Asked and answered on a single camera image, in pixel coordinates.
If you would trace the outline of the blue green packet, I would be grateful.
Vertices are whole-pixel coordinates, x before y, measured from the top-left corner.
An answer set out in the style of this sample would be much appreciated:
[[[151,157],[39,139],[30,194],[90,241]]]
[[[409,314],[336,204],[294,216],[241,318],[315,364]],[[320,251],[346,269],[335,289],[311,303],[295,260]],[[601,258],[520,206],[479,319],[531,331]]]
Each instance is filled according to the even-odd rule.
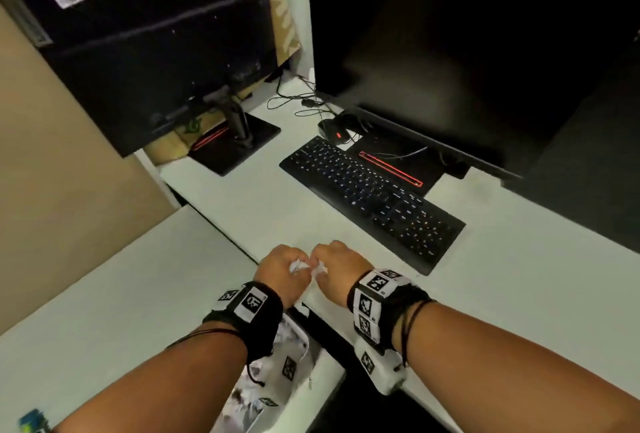
[[[19,433],[52,433],[45,415],[39,409],[32,409],[18,420]]]

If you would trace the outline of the white paper tissue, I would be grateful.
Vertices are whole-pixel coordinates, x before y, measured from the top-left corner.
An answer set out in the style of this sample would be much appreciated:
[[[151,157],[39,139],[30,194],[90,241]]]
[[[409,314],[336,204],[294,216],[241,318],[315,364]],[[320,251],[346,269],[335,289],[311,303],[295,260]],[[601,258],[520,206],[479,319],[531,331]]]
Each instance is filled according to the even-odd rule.
[[[322,261],[317,261],[316,266],[311,268],[308,263],[301,261],[300,259],[294,261],[289,265],[290,274],[297,274],[300,270],[309,269],[312,279],[316,280],[318,275],[327,274],[327,267],[324,266]]]

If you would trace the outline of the black monitor stand red stripe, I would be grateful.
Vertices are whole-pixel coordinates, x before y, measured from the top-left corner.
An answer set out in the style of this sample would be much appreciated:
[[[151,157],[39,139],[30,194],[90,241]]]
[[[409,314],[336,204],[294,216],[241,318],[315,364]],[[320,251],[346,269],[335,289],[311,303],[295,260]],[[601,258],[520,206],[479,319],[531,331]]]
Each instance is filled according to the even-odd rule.
[[[228,86],[203,98],[209,109],[220,110],[225,120],[191,146],[188,156],[224,177],[281,133],[281,129],[248,114]]]

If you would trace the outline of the person's right forearm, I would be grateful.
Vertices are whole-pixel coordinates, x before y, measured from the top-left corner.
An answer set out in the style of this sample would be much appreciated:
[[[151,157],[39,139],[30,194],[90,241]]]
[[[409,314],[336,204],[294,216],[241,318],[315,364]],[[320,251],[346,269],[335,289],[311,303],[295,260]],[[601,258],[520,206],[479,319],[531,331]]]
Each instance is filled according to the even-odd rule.
[[[640,433],[637,398],[443,304],[413,304],[392,344],[464,433]]]

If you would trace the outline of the person's left hand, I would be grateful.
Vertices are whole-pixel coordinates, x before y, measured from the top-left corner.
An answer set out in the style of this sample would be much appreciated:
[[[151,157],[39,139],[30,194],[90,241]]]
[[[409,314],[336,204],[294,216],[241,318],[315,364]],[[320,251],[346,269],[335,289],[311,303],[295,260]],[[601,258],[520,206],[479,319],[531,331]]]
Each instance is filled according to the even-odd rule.
[[[289,265],[298,259],[311,268],[316,266],[304,251],[278,245],[260,261],[253,277],[254,281],[268,286],[280,297],[285,310],[292,308],[312,281],[309,269],[290,274]]]

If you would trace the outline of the black computer mouse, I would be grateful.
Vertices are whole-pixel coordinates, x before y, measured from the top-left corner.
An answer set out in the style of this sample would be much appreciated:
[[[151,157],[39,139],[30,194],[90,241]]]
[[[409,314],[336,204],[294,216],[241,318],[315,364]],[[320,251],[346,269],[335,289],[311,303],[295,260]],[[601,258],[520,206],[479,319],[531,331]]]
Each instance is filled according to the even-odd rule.
[[[344,124],[337,119],[323,119],[318,123],[317,128],[319,136],[334,146],[356,142]]]

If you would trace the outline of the person's right hand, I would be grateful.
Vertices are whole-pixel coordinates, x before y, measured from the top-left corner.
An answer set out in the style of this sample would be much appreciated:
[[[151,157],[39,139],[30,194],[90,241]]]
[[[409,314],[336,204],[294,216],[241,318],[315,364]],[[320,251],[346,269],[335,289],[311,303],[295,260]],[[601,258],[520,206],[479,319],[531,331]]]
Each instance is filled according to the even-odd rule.
[[[347,309],[354,284],[374,269],[367,259],[340,241],[316,245],[310,259],[313,264],[322,263],[326,268],[326,272],[316,276],[321,292],[334,304]]]

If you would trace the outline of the large black monitor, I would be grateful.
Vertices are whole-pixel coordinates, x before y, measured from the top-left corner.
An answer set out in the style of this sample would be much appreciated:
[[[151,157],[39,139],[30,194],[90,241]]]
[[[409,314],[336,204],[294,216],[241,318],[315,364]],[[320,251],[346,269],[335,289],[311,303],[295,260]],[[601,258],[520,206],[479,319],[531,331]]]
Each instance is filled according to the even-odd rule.
[[[640,0],[309,0],[316,84],[640,254]]]

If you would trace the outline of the black keyboard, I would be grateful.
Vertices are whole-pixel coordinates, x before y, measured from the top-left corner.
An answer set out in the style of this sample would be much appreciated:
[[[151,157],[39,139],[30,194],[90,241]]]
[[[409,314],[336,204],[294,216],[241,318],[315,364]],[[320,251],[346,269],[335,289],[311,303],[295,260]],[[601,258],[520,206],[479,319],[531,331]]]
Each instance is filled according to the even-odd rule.
[[[422,275],[429,275],[466,224],[392,180],[372,156],[349,155],[314,137],[280,168]]]

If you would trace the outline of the person's left forearm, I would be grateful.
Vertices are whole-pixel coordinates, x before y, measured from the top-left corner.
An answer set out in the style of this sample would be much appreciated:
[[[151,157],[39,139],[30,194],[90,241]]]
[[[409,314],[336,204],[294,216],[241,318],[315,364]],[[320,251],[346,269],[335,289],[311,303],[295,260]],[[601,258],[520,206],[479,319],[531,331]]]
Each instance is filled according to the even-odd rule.
[[[96,394],[52,433],[211,433],[246,357],[231,325],[201,325]]]

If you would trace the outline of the cardboard box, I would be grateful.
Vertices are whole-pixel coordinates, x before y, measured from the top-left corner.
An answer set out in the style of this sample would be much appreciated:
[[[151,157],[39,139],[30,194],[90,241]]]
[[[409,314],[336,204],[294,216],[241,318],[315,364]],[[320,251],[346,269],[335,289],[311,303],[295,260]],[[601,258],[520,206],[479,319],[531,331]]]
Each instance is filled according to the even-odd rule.
[[[297,27],[289,7],[289,0],[269,0],[271,22],[276,48],[277,66],[285,62],[301,49]]]

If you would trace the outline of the black monitor base red stripe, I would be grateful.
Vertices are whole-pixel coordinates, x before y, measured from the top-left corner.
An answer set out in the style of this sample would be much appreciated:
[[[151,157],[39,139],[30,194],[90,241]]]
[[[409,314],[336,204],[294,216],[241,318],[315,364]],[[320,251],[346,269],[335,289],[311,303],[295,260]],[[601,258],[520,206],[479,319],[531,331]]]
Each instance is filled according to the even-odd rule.
[[[444,175],[461,180],[470,170],[469,164],[441,150],[393,134],[361,136],[348,148],[347,154],[419,196],[426,196]]]

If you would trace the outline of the black monitor with white sticker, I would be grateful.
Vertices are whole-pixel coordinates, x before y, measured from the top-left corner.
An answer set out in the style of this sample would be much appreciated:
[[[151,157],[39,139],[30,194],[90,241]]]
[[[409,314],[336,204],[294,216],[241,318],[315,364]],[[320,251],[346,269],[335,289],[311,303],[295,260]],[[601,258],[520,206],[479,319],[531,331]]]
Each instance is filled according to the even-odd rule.
[[[269,0],[0,0],[122,157],[276,70]]]

